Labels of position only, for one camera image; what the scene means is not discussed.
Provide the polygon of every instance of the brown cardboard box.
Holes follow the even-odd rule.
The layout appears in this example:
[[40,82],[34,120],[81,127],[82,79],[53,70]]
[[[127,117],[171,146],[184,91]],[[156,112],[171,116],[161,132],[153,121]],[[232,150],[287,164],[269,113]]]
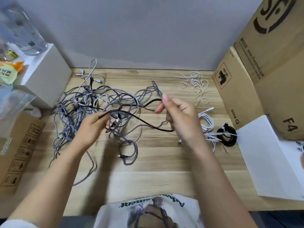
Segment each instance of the brown cardboard box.
[[0,138],[0,197],[13,195],[45,123],[21,112],[9,139]]
[[230,47],[212,77],[236,130],[264,115],[252,80],[234,47]]
[[263,0],[234,44],[263,108],[286,139],[304,139],[304,0]]

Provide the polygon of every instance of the white sleeve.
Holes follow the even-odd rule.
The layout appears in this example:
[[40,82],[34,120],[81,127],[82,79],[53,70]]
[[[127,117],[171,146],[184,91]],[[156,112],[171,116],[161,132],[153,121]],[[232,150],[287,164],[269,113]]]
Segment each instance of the white sleeve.
[[0,228],[38,228],[34,224],[21,219],[8,220]]

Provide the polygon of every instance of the clear plastic bag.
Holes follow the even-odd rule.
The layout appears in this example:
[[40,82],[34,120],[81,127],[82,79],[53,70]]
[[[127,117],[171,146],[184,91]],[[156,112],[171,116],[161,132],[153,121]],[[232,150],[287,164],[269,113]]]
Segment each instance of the clear plastic bag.
[[18,115],[34,98],[28,93],[14,90],[13,85],[0,86],[0,137],[9,138]]

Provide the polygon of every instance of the gray wall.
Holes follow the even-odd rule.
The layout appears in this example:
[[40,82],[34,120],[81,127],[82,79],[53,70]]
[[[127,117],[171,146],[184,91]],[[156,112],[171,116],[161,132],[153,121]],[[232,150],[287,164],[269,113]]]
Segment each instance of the gray wall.
[[17,0],[71,67],[214,70],[262,0]]

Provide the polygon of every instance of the person's left hand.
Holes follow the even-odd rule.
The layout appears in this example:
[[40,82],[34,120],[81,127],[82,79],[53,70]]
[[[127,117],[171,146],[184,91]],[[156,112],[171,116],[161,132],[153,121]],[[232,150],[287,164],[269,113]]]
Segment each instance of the person's left hand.
[[76,145],[81,149],[89,149],[94,142],[97,141],[101,131],[107,125],[110,119],[110,115],[106,114],[102,118],[105,112],[98,112],[86,116],[86,118],[81,122],[81,125],[76,133],[71,145]]

